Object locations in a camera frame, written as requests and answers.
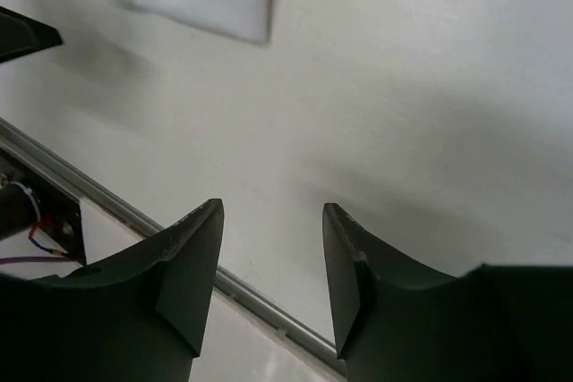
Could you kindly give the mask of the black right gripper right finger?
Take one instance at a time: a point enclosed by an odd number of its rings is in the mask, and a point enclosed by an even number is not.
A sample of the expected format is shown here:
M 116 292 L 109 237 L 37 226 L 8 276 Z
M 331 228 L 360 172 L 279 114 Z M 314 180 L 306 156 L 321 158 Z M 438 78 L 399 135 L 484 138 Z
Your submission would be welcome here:
M 336 354 L 350 381 L 569 381 L 570 267 L 450 276 L 322 212 Z

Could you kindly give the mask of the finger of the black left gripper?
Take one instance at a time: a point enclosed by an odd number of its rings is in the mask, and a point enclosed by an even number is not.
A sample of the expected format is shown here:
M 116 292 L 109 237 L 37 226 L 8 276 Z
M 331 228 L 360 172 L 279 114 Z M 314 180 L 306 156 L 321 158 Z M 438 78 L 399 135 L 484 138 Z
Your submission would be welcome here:
M 0 59 L 2 63 L 63 44 L 57 29 L 30 17 L 1 8 Z

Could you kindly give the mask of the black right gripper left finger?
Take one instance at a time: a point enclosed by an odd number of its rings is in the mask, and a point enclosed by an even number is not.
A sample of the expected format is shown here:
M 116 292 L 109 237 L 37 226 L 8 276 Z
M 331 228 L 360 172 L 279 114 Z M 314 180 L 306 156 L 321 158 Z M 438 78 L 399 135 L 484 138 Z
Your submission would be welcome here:
M 70 275 L 1 277 L 4 381 L 185 381 L 201 353 L 224 226 L 209 199 Z

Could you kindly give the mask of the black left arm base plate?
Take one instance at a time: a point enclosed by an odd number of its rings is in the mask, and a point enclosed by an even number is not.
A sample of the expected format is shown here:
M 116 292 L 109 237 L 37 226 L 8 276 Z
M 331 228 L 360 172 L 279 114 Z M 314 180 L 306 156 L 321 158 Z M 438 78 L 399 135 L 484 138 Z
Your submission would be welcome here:
M 78 198 L 3 144 L 1 238 L 19 232 L 50 257 L 86 263 Z

